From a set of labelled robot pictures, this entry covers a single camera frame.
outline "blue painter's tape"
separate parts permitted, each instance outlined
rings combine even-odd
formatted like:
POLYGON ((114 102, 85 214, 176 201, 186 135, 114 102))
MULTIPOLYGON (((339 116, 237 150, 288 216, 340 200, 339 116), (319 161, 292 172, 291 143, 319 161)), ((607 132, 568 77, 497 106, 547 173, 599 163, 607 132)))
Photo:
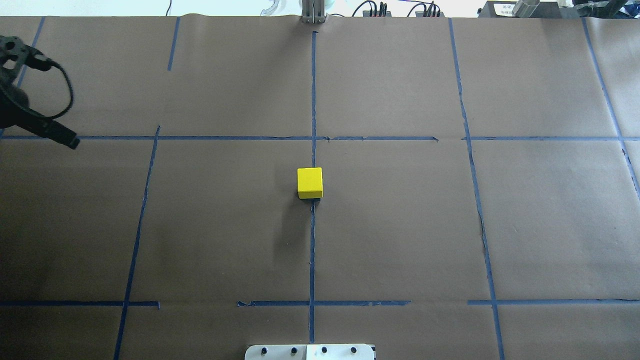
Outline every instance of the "blue painter's tape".
POLYGON ((309 254, 309 343, 316 340, 316 200, 311 202, 311 246, 309 254))
POLYGON ((456 50, 456 38, 453 31, 453 21, 449 18, 449 34, 451 36, 451 51, 453 52, 453 61, 456 68, 456 78, 458 80, 458 95, 460 97, 460 110, 462 112, 462 118, 465 124, 465 136, 467 141, 467 152, 469 156, 469 164, 471 166, 471 178, 474 184, 474 193, 476 195, 476 209, 480 218, 480 225, 482 227, 482 242, 484 245, 484 263, 486 266, 486 277, 489 282, 489 293, 491 295, 492 309, 493 309, 493 325, 495 327, 495 337, 498 343, 498 353, 500 360, 504 360, 504 346, 502 344, 502 331, 500 330, 500 318, 498 315, 498 303, 495 298, 495 287, 493 285, 493 272, 491 269, 491 258, 489 257, 489 244, 486 239, 486 229, 484 228, 484 216, 482 212, 482 203, 480 201, 480 191, 478 189, 478 182, 476 176, 476 164, 474 163, 473 149, 471 148, 471 135, 469 132, 469 123, 467 120, 467 111, 465 110, 465 103, 462 100, 462 80, 460 78, 460 64, 458 62, 458 52, 456 50))
POLYGON ((433 136, 336 136, 335 138, 329 138, 329 141, 332 140, 427 140, 427 141, 438 141, 437 138, 433 136))
POLYGON ((316 167, 316 36, 311 33, 311 167, 316 167))
MULTIPOLYGON (((124 301, 76 301, 76 300, 40 300, 40 301, 0 301, 0 306, 123 306, 124 301)), ((160 308, 160 301, 132 301, 129 306, 153 306, 160 308)))
MULTIPOLYGON (((36 31, 36 35, 33 37, 33 42, 31 43, 32 47, 36 47, 38 43, 38 39, 40 38, 40 33, 42 32, 42 27, 44 26, 44 16, 40 18, 40 24, 38 25, 38 30, 36 31)), ((24 75, 27 72, 27 66, 22 66, 22 71, 20 72, 20 77, 18 78, 18 83, 15 85, 16 87, 22 86, 22 81, 24 80, 24 75)))
POLYGON ((171 42, 171 53, 169 54, 169 65, 166 67, 171 71, 173 67, 173 55, 175 54, 175 43, 178 41, 178 31, 180 29, 180 17, 175 18, 175 28, 173 29, 173 42, 171 42))
MULTIPOLYGON (((625 304, 640 305, 640 299, 536 299, 536 300, 498 300, 498 305, 602 305, 625 304)), ((491 300, 469 300, 470 306, 491 306, 491 300)))
MULTIPOLYGON (((7 140, 48 140, 34 135, 9 135, 4 137, 7 140)), ((155 140, 154 136, 137 135, 81 135, 81 140, 155 140)), ((184 136, 184 135, 163 135, 158 136, 159 140, 311 140, 311 136, 184 136)))
POLYGON ((160 136, 160 140, 311 140, 311 136, 160 136))
MULTIPOLYGON (((245 306, 309 306, 306 300, 267 300, 251 301, 249 303, 237 302, 238 307, 245 306)), ((315 306, 405 306, 411 304, 411 300, 315 300, 315 306)))
POLYGON ((286 300, 272 300, 272 301, 251 301, 249 303, 245 302, 237 302, 238 307, 244 306, 309 306, 309 301, 306 300, 294 300, 294 301, 286 301, 286 300))
POLYGON ((138 249, 140 248, 140 234, 142 232, 142 220, 145 217, 145 208, 147 207, 147 199, 149 196, 149 181, 151 180, 151 171, 153 171, 154 160, 156 158, 156 150, 158 146, 158 136, 160 135, 160 127, 156 129, 153 149, 151 150, 151 160, 149 160, 149 170, 147 171, 147 182, 145 183, 145 191, 142 196, 142 207, 140 208, 140 218, 138 219, 138 230, 136 231, 136 241, 133 245, 133 255, 131 256, 131 266, 129 268, 129 278, 127 280, 127 289, 124 295, 124 303, 122 305, 122 315, 120 316, 120 327, 118 328, 118 339, 116 340, 116 349, 113 355, 114 360, 120 358, 120 347, 122 346, 122 336, 124 335, 124 326, 127 319, 127 308, 129 307, 129 298, 131 296, 131 285, 133 284, 133 274, 136 271, 136 258, 138 257, 138 249))
POLYGON ((613 136, 471 136, 472 141, 618 141, 613 136))
POLYGON ((622 137, 622 132, 620 131, 620 125, 618 124, 618 118, 616 116, 616 112, 613 110, 613 105, 611 104, 611 99, 609 98, 609 92, 607 91, 607 86, 604 83, 604 79, 602 78, 602 73, 600 72, 600 65, 598 64, 598 59, 596 58, 596 54, 593 51, 593 44, 591 43, 591 36, 589 35, 589 28, 587 26, 587 21, 585 18, 582 18, 582 28, 584 29, 584 36, 587 39, 587 45, 589 46, 589 53, 591 54, 591 60, 593 60, 593 66, 595 67, 596 74, 598 75, 598 80, 600 82, 600 87, 602 88, 602 92, 604 94, 604 98, 607 101, 607 108, 609 109, 609 114, 611 115, 611 119, 613 120, 613 125, 616 128, 616 134, 618 135, 618 140, 620 141, 620 147, 622 148, 622 153, 624 154, 625 161, 627 162, 627 168, 629 169, 629 174, 631 175, 631 181, 634 184, 634 188, 636 189, 636 195, 638 200, 640 200, 640 186, 638 185, 636 171, 634 170, 633 164, 631 164, 631 159, 629 158, 629 152, 627 151, 627 145, 622 137))
POLYGON ((411 300, 316 300, 316 306, 405 306, 411 300))

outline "white background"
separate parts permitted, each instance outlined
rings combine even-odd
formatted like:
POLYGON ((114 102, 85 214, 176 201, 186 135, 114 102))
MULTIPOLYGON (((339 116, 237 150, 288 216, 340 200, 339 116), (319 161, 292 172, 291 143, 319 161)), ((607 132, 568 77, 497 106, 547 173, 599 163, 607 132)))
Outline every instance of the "white background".
MULTIPOLYGON (((300 15, 301 0, 280 0, 274 15, 300 15)), ((447 17, 477 17, 486 0, 436 0, 447 17)), ((351 16, 361 0, 325 0, 328 13, 351 16)), ((387 0, 394 17, 404 17, 414 5, 387 0)), ((201 13, 216 16, 257 16, 272 0, 173 0, 169 15, 201 13)), ((0 16, 163 16, 169 0, 7 0, 1 2, 0 16)))

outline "wire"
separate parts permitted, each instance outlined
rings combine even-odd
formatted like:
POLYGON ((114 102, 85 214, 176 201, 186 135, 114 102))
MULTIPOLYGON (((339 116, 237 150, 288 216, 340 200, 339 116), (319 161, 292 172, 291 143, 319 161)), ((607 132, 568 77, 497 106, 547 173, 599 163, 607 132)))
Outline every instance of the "wire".
POLYGON ((425 3, 419 3, 419 4, 415 4, 415 5, 413 6, 413 8, 411 8, 411 10, 409 10, 409 13, 408 13, 408 14, 406 14, 406 16, 407 16, 407 17, 411 16, 411 13, 413 13, 413 9, 417 8, 417 7, 418 7, 418 6, 420 6, 420 5, 424 6, 424 12, 423 12, 423 14, 424 14, 424 13, 427 13, 427 5, 426 5, 425 3))
POLYGON ((405 1, 407 3, 417 3, 416 5, 413 6, 413 8, 411 8, 407 17, 411 16, 411 13, 413 12, 413 10, 420 5, 424 6, 424 12, 422 13, 422 17, 440 17, 440 7, 434 2, 428 3, 425 1, 418 1, 418 0, 399 0, 399 1, 405 1))
POLYGON ((356 10, 353 11, 353 15, 351 17, 354 17, 356 15, 356 13, 358 12, 358 10, 362 7, 362 5, 369 3, 369 7, 371 7, 371 4, 373 4, 373 9, 369 10, 369 12, 373 12, 373 13, 377 13, 378 12, 378 4, 376 4, 375 1, 372 0, 366 0, 364 1, 362 4, 358 5, 358 7, 356 8, 356 10))
POLYGON ((41 115, 39 113, 37 113, 36 111, 32 110, 31 108, 25 108, 22 105, 18 104, 18 102, 16 102, 15 100, 13 100, 13 98, 7 94, 7 91, 4 87, 0 86, 0 91, 2 91, 3 95, 5 98, 7 98, 7 100, 9 100, 9 102, 14 105, 16 108, 18 108, 18 110, 22 111, 23 113, 26 113, 32 117, 38 118, 40 120, 54 120, 57 119, 61 116, 63 116, 64 114, 66 114, 69 109, 71 109, 71 106, 74 105, 74 88, 71 86, 71 80, 69 80, 69 75, 67 75, 67 72, 65 71, 65 69, 62 68, 62 66, 59 63, 56 63, 55 61, 49 59, 48 60, 49 64, 51 64, 52 67, 55 67, 56 69, 60 70, 60 72, 62 72, 62 76, 65 77, 65 81, 67 82, 67 86, 69 87, 69 104, 67 105, 67 107, 62 110, 61 112, 53 115, 53 116, 44 116, 41 115))

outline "table surface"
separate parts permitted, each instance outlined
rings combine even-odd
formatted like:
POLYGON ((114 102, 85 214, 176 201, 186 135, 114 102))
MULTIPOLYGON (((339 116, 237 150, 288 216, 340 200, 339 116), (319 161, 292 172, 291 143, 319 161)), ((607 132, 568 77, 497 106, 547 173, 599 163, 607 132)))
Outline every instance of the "table surface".
POLYGON ((637 359, 638 26, 0 18, 81 136, 0 140, 2 357, 637 359))

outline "yellow cube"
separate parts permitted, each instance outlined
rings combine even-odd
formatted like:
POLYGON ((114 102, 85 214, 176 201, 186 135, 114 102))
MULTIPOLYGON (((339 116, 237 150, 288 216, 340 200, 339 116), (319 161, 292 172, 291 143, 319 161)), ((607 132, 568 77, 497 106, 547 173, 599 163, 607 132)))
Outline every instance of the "yellow cube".
POLYGON ((322 168, 299 168, 298 197, 301 199, 320 199, 322 195, 322 168))

